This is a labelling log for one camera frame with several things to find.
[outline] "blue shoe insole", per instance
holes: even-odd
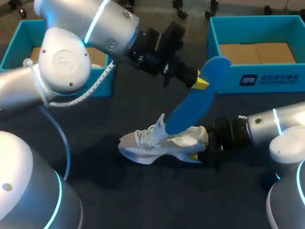
[[[209,110],[215,92],[221,86],[230,66],[231,62],[225,57],[213,57],[204,65],[199,77],[207,81],[209,86],[205,90],[191,89],[190,94],[166,120],[167,134],[176,135],[196,125]]]

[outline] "white cable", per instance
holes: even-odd
[[[41,82],[41,78],[40,76],[38,76],[33,68],[33,61],[31,59],[25,59],[23,61],[23,66],[29,66],[29,68],[31,69],[32,71],[32,74],[33,74],[33,77],[34,77],[34,85],[35,85],[35,88],[37,90],[37,92],[39,93],[42,101],[43,101],[43,104],[48,107],[49,106],[49,103],[48,103],[48,100],[43,92],[43,88],[41,86],[42,82]]]
[[[70,172],[70,166],[71,166],[71,153],[70,153],[70,147],[69,147],[67,137],[66,137],[65,133],[63,132],[61,126],[55,121],[55,119],[43,107],[38,107],[38,109],[44,114],[44,116],[46,116],[51,121],[51,123],[54,124],[54,126],[57,128],[57,130],[60,133],[62,140],[65,144],[66,154],[67,154],[67,167],[66,167],[65,176],[63,179],[67,180],[67,178],[69,176],[69,172]]]
[[[54,106],[54,107],[67,107],[67,106],[76,105],[76,104],[84,101],[85,99],[90,97],[90,95],[99,87],[99,85],[109,75],[110,71],[114,67],[115,67],[115,64],[113,63],[113,61],[111,61],[111,63],[106,67],[105,71],[100,75],[100,77],[97,79],[97,81],[82,96],[80,96],[77,99],[74,99],[74,100],[72,100],[70,102],[66,102],[66,103],[55,103],[55,102],[52,102],[52,103],[50,103],[50,106]]]

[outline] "black logo label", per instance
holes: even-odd
[[[255,85],[257,75],[243,75],[239,83],[240,86],[253,86]]]

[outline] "glowing blue light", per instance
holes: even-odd
[[[296,172],[296,184],[297,184],[297,189],[299,190],[301,199],[305,205],[305,197],[301,188],[301,183],[300,183],[300,170],[301,170],[301,166],[303,164],[304,161],[301,162],[301,164],[299,165],[299,167],[297,168],[297,172]]]
[[[58,195],[58,201],[57,201],[57,204],[56,204],[56,207],[55,207],[55,210],[53,212],[53,215],[51,217],[51,219],[49,220],[48,224],[44,227],[44,229],[48,229],[52,222],[54,221],[56,215],[57,215],[57,212],[58,212],[58,209],[59,209],[59,206],[61,205],[61,197],[62,197],[62,189],[61,189],[61,179],[59,178],[59,175],[56,173],[56,176],[57,176],[57,179],[58,179],[58,183],[59,183],[59,195]]]
[[[277,129],[278,129],[278,133],[279,134],[282,134],[282,129],[281,129],[281,126],[280,126],[280,120],[278,119],[278,116],[277,116],[277,112],[276,112],[276,109],[273,109],[273,114],[274,114],[274,120],[275,120],[275,123],[277,125]]]
[[[91,33],[92,33],[92,31],[93,31],[93,29],[94,29],[94,27],[95,27],[95,25],[96,25],[100,15],[102,14],[102,12],[103,12],[103,10],[104,10],[104,8],[105,8],[105,6],[107,5],[108,2],[109,2],[109,0],[104,0],[101,3],[99,9],[97,10],[97,12],[96,12],[96,14],[95,14],[95,16],[94,16],[94,18],[93,18],[93,20],[91,22],[91,25],[90,25],[90,27],[88,29],[88,32],[86,34],[86,37],[85,37],[85,40],[84,40],[85,44],[88,43],[88,40],[89,40],[89,38],[91,36]]]

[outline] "shoe sole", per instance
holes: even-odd
[[[163,155],[158,155],[158,156],[151,156],[151,157],[147,157],[147,158],[138,158],[138,157],[133,157],[131,155],[125,154],[122,151],[120,151],[120,153],[128,158],[129,160],[136,162],[136,163],[140,163],[143,165],[150,165],[152,164],[155,160],[157,160],[159,157],[163,156]],[[189,158],[190,154],[194,154],[194,153],[189,153],[189,154],[178,154],[178,153],[170,153],[170,154],[165,154],[165,155],[172,155],[175,158],[184,161],[184,162],[188,162],[188,163],[196,163],[196,164],[201,164],[202,162],[198,161],[198,160],[194,160]]]

